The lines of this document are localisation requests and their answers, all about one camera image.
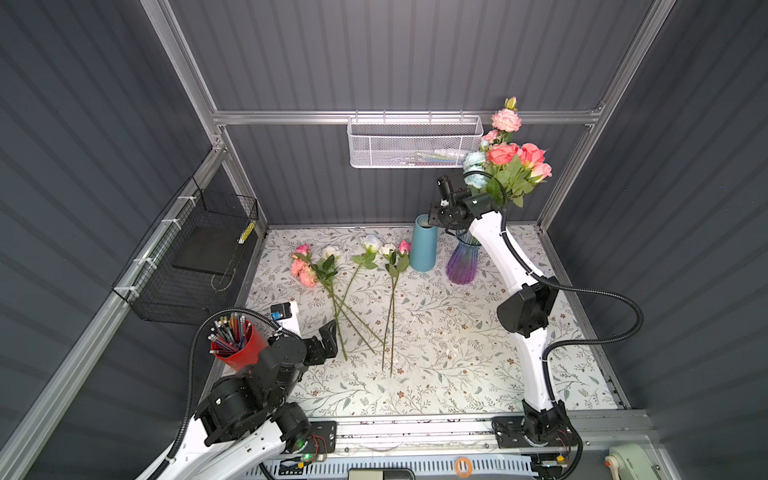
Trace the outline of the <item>white blue carnation stem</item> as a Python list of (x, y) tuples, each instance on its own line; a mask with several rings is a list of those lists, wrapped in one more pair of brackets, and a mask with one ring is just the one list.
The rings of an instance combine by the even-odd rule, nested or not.
[(482, 191), (487, 183), (488, 177), (484, 174), (486, 164), (486, 154), (483, 151), (470, 152), (465, 156), (463, 162), (464, 182), (468, 187)]

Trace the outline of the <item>teal cylindrical vase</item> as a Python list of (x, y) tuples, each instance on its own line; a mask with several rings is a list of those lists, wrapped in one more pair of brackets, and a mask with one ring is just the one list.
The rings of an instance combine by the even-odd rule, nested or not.
[(429, 223), (429, 215), (415, 219), (411, 241), (410, 266), (417, 272), (431, 271), (437, 259), (438, 231)]

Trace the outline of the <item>purple ribbed glass vase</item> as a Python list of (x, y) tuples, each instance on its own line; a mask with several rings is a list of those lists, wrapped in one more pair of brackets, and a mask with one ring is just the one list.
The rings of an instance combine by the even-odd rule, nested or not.
[(474, 281), (477, 274), (480, 242), (468, 231), (456, 234), (458, 244), (446, 266), (448, 279), (458, 285)]

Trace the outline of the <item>coral pink rose stem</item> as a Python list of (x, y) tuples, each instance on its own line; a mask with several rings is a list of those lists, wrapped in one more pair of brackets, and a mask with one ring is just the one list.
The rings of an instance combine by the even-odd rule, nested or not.
[(517, 144), (498, 144), (487, 152), (485, 170), (493, 177), (486, 186), (487, 193), (499, 205), (512, 198), (513, 186), (521, 172), (519, 154), (521, 147)]

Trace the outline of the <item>deep pink rose stem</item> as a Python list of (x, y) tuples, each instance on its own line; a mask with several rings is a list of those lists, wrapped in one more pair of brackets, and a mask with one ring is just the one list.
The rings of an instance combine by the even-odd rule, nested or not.
[(521, 164), (524, 170), (524, 179), (529, 187), (528, 191), (532, 191), (540, 183), (532, 184), (529, 181), (530, 171), (535, 164), (546, 162), (546, 152), (533, 143), (525, 143), (521, 146), (519, 153)]

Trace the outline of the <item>light pink rose stem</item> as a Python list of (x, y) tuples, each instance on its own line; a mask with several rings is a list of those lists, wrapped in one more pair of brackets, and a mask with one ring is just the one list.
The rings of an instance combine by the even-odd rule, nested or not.
[(534, 165), (530, 171), (529, 181), (532, 184), (539, 184), (544, 182), (547, 178), (552, 176), (552, 167), (546, 163), (541, 162)]

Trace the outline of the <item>pink carnation flower stem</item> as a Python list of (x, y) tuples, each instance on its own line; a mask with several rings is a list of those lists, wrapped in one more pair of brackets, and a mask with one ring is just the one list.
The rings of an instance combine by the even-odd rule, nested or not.
[(491, 116), (492, 129), (482, 137), (487, 144), (510, 143), (514, 134), (522, 127), (522, 120), (517, 113), (517, 98), (507, 98), (504, 106)]

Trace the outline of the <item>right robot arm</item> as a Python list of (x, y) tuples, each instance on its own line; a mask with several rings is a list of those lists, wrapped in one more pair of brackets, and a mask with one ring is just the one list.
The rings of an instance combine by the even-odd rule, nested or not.
[[(630, 298), (599, 289), (562, 284), (546, 277), (527, 257), (507, 228), (505, 209), (487, 193), (473, 193), (466, 180), (473, 174), (443, 175), (437, 179), (440, 200), (430, 207), (428, 221), (456, 235), (469, 233), (486, 250), (499, 270), (510, 297), (496, 310), (502, 327), (516, 342), (524, 381), (522, 433), (534, 446), (544, 446), (558, 433), (573, 431), (565, 404), (556, 399), (549, 371), (552, 351), (567, 346), (605, 345), (636, 335), (644, 324), (641, 307)], [(561, 340), (549, 344), (549, 315), (557, 294), (568, 292), (602, 296), (632, 309), (635, 321), (628, 331), (607, 338)]]

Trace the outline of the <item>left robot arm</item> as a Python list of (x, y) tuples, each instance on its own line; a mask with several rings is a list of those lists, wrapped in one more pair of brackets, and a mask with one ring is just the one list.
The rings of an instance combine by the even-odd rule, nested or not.
[(235, 479), (273, 459), (279, 472), (301, 473), (325, 460), (335, 450), (336, 422), (311, 422), (289, 396), (309, 367), (336, 357), (336, 335), (334, 322), (311, 338), (252, 329), (235, 356), (241, 368), (213, 384), (140, 478)]

